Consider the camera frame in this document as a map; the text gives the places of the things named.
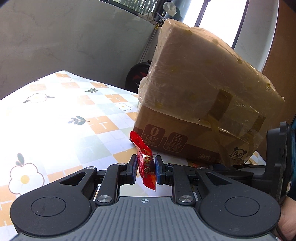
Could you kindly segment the person right hand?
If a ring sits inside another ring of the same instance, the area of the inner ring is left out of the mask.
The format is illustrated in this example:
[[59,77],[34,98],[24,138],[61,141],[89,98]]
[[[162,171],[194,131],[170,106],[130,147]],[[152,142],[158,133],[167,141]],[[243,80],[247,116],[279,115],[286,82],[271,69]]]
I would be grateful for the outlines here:
[[295,240],[296,233],[296,203],[290,197],[286,197],[281,205],[280,221],[277,225],[277,232],[282,240]]

